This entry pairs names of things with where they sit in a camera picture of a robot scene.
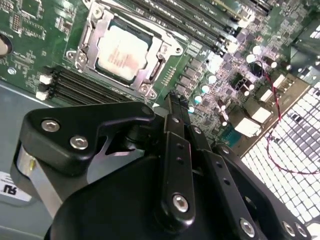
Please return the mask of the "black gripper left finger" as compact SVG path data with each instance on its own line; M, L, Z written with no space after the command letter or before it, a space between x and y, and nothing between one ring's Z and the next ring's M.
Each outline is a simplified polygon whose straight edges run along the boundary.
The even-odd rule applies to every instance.
M18 170L54 219L72 194L142 157L190 157L192 167L181 100L169 93L165 116L141 102L30 111L20 130Z

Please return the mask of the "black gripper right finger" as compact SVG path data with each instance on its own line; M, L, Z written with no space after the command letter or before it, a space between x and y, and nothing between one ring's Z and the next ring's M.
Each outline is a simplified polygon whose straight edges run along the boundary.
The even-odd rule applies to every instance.
M180 114L191 143L192 159L216 198L213 218L223 240L310 240L312 236L272 191L226 145L211 148L199 127L191 125L188 102Z

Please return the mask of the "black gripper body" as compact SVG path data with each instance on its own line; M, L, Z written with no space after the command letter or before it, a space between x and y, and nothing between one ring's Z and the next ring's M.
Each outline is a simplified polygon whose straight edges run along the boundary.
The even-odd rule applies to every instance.
M145 156L73 193L48 240L237 240L219 195L190 157Z

